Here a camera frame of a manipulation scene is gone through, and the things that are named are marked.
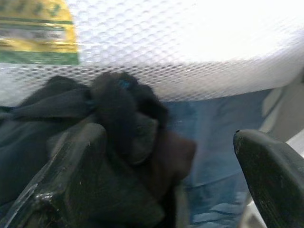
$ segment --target white netting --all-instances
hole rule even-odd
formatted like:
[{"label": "white netting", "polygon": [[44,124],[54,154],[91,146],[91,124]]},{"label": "white netting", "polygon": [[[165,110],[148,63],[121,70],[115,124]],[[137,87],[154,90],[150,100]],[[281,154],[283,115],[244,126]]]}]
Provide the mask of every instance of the white netting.
[{"label": "white netting", "polygon": [[89,82],[126,71],[164,100],[197,100],[286,85],[304,56],[298,1],[67,0],[80,66],[0,64],[1,105],[55,75]]}]

